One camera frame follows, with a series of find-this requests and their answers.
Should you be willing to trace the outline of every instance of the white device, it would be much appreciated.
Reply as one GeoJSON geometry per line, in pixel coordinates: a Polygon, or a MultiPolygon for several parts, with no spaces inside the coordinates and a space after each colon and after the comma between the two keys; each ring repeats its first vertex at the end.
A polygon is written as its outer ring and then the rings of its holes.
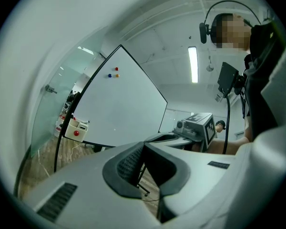
{"type": "Polygon", "coordinates": [[[195,142],[201,142],[201,152],[205,152],[216,137],[212,113],[196,113],[177,122],[174,132],[195,142]]]}
{"type": "Polygon", "coordinates": [[[90,121],[85,143],[120,146],[158,133],[167,101],[121,45],[87,85],[74,110],[90,121]]]}
{"type": "Polygon", "coordinates": [[[76,119],[71,119],[68,124],[65,137],[82,142],[87,134],[87,131],[88,124],[80,122],[76,119]]]}

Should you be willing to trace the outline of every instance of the wall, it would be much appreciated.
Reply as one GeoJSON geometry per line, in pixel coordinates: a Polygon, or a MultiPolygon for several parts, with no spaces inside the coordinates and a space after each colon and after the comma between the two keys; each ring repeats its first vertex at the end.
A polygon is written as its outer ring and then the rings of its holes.
{"type": "Polygon", "coordinates": [[[218,103],[205,90],[203,84],[160,85],[160,92],[167,100],[167,108],[186,112],[206,112],[226,116],[226,107],[218,103]]]}
{"type": "Polygon", "coordinates": [[[31,113],[53,72],[74,46],[138,1],[22,0],[12,11],[0,31],[0,178],[9,192],[30,146],[31,113]]]}
{"type": "Polygon", "coordinates": [[[63,66],[68,66],[71,69],[82,73],[87,67],[92,64],[93,60],[96,58],[96,53],[94,54],[95,55],[92,55],[81,49],[75,49],[63,62],[63,66]]]}
{"type": "Polygon", "coordinates": [[[187,117],[192,116],[194,113],[166,109],[164,117],[160,126],[160,132],[171,132],[177,126],[177,122],[187,117]]]}
{"type": "Polygon", "coordinates": [[[120,44],[122,44],[122,41],[119,40],[118,34],[115,31],[110,31],[104,37],[101,47],[102,55],[107,58],[120,44]]]}
{"type": "Polygon", "coordinates": [[[73,91],[82,92],[85,85],[88,83],[94,72],[99,68],[104,59],[98,55],[90,64],[85,68],[84,73],[79,77],[73,87],[73,91]]]}

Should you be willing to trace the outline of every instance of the fluorescent light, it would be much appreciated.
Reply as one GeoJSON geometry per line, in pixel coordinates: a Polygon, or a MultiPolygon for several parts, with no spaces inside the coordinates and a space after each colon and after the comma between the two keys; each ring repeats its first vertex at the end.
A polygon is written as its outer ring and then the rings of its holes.
{"type": "Polygon", "coordinates": [[[191,63],[191,71],[192,71],[192,82],[198,83],[198,58],[197,58],[197,49],[196,47],[189,47],[189,56],[191,63]]]}
{"type": "Polygon", "coordinates": [[[94,53],[92,51],[90,51],[89,49],[82,48],[82,47],[78,47],[78,49],[82,49],[83,51],[88,52],[88,53],[94,55],[94,53]]]}

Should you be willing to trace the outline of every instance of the person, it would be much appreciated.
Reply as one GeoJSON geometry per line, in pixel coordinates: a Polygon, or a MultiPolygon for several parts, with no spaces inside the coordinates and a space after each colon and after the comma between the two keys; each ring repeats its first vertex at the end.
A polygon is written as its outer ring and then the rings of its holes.
{"type": "MultiPolygon", "coordinates": [[[[249,21],[231,13],[218,14],[214,18],[210,30],[212,43],[217,48],[234,48],[248,53],[244,59],[245,85],[238,89],[243,107],[244,136],[229,141],[226,154],[236,154],[241,145],[253,142],[260,133],[277,126],[261,91],[269,82],[269,76],[286,47],[283,28],[279,21],[252,27],[249,21]]],[[[215,138],[207,152],[222,154],[224,144],[224,140],[215,138]]]]}
{"type": "Polygon", "coordinates": [[[223,130],[225,130],[225,122],[223,120],[217,121],[215,125],[215,130],[218,133],[221,133],[223,130]]]}
{"type": "Polygon", "coordinates": [[[68,98],[67,98],[67,100],[66,100],[66,102],[67,102],[67,103],[72,103],[73,100],[74,100],[74,96],[75,96],[75,94],[69,95],[68,98]]]}

